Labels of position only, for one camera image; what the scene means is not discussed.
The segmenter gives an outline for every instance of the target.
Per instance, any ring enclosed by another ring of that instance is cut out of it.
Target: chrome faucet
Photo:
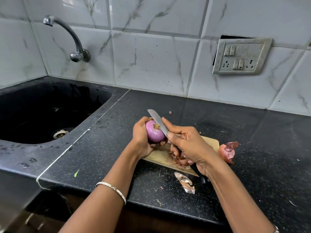
[[[78,38],[78,36],[76,35],[76,33],[72,30],[71,27],[69,27],[68,24],[66,24],[64,21],[62,21],[61,19],[53,16],[53,15],[46,15],[43,19],[43,23],[49,26],[53,26],[53,23],[57,23],[60,26],[62,26],[65,30],[68,31],[68,33],[70,33],[70,35],[73,37],[75,43],[76,43],[76,48],[77,51],[76,52],[72,52],[70,54],[70,59],[73,62],[79,62],[80,60],[83,60],[85,62],[89,62],[91,59],[91,55],[88,52],[88,50],[85,50],[82,48],[82,44]]]

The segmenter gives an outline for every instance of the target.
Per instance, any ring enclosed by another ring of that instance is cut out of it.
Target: wall tile
[[[310,62],[311,51],[306,50],[274,100],[271,110],[311,116]]]
[[[115,30],[199,37],[208,0],[109,0]]]
[[[187,94],[197,39],[112,32],[117,86]]]
[[[0,19],[0,88],[46,75],[29,22]]]
[[[110,29],[108,0],[24,0],[31,21],[54,15],[69,25]]]
[[[69,59],[69,54],[76,51],[76,45],[64,28],[43,23],[34,25],[40,38],[40,50],[52,76],[115,85],[110,30],[71,26],[83,48],[91,54],[90,62],[76,63]]]
[[[260,75],[212,74],[218,41],[201,40],[188,96],[229,104],[268,108],[289,71],[303,53],[272,47]]]
[[[202,36],[265,37],[307,47],[310,7],[311,0],[210,0]]]
[[[0,18],[27,20],[22,0],[0,0]]]

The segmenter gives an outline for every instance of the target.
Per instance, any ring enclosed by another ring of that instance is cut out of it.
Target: switch plate
[[[259,74],[271,43],[272,39],[219,39],[213,74]]]

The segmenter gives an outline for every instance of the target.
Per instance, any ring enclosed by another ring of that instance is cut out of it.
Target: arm
[[[234,233],[273,233],[274,226],[259,209],[239,178],[208,145],[194,127],[172,125],[162,118],[169,140],[181,148],[171,146],[171,151],[183,165],[196,163],[198,170],[207,176],[218,196],[220,204]]]
[[[116,187],[125,198],[137,162],[152,151],[145,126],[149,120],[151,119],[143,117],[135,124],[133,139],[103,179],[103,182]],[[123,199],[116,191],[108,186],[98,185],[65,223],[60,233],[113,233],[123,205]]]

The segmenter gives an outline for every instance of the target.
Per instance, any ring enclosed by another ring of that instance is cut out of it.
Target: countertop
[[[19,144],[13,151],[17,144],[0,141],[1,169],[36,178],[42,188],[91,192],[130,141],[135,122],[149,116],[147,109],[154,109],[173,124],[194,126],[201,135],[217,139],[220,144],[238,141],[240,146],[231,168],[260,209],[281,232],[310,232],[311,117],[79,84],[110,90],[113,96],[81,125],[56,141]],[[29,163],[32,157],[37,162]],[[146,209],[226,223],[211,185],[202,187],[199,178],[191,176],[196,193],[188,194],[173,173],[173,169],[139,161],[128,201]]]

